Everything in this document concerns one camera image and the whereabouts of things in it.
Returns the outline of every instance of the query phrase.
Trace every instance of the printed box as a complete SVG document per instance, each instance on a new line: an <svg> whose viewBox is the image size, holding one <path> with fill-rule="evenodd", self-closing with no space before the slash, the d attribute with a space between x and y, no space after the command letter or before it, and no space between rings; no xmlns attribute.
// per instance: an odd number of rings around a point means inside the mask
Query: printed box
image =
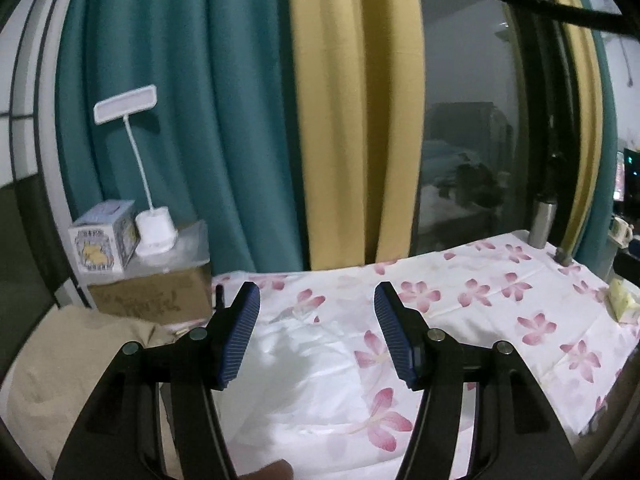
<svg viewBox="0 0 640 480"><path fill-rule="evenodd" d="M133 200L106 200L93 206L69 228L81 272L122 272L136 245Z"/></svg>

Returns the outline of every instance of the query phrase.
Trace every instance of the black cable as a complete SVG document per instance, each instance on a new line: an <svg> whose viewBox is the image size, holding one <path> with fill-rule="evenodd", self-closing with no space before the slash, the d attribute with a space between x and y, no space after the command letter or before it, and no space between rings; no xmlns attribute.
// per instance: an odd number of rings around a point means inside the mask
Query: black cable
<svg viewBox="0 0 640 480"><path fill-rule="evenodd" d="M551 0L500 0L506 4L520 6L552 20L571 23L579 27L594 28L633 36L632 25L620 14L611 14L599 10L587 10L552 2Z"/></svg>

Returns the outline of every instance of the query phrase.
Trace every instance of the tissue pack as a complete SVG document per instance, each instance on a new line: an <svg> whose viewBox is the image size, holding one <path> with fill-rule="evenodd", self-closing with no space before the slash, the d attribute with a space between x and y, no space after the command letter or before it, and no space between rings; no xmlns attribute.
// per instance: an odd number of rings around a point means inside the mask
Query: tissue pack
<svg viewBox="0 0 640 480"><path fill-rule="evenodd" d="M626 290L622 280L617 278L611 280L607 295L618 323L638 324L638 319L640 319L638 298Z"/></svg>
<svg viewBox="0 0 640 480"><path fill-rule="evenodd" d="M93 206L69 228L81 272L122 272L136 245L133 200L106 200Z"/></svg>

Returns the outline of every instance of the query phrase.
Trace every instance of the yellow curtain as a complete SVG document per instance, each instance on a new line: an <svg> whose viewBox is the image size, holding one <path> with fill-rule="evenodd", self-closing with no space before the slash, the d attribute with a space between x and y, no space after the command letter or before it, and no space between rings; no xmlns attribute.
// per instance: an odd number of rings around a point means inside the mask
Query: yellow curtain
<svg viewBox="0 0 640 480"><path fill-rule="evenodd" d="M557 0L582 7L580 0ZM580 104L580 164L569 222L561 246L573 253L589 213L602 150L602 83L596 47L588 28L565 25L574 61Z"/></svg>
<svg viewBox="0 0 640 480"><path fill-rule="evenodd" d="M420 0L290 0L312 269L407 256L424 117Z"/></svg>

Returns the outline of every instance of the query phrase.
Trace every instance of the teal curtain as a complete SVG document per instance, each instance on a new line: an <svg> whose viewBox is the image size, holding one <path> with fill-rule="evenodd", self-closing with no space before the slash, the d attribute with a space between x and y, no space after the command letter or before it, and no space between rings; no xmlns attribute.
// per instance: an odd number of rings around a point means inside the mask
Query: teal curtain
<svg viewBox="0 0 640 480"><path fill-rule="evenodd" d="M592 9L590 0L580 0L586 9ZM609 75L607 53L602 35L593 31L596 46L600 79L602 80L603 131L602 155L598 167L598 177L593 193L593 202L584 224L582 237L575 252L576 261L595 270L602 250L607 242L609 224L613 213L613 192L616 183L616 153L618 152L618 122L616 104L613 98L613 87Z"/></svg>
<svg viewBox="0 0 640 480"><path fill-rule="evenodd" d="M76 218L107 198L146 208L121 120L92 107L140 86L130 117L155 205L204 219L214 272L305 267L306 228L287 0L71 0L56 127Z"/></svg>

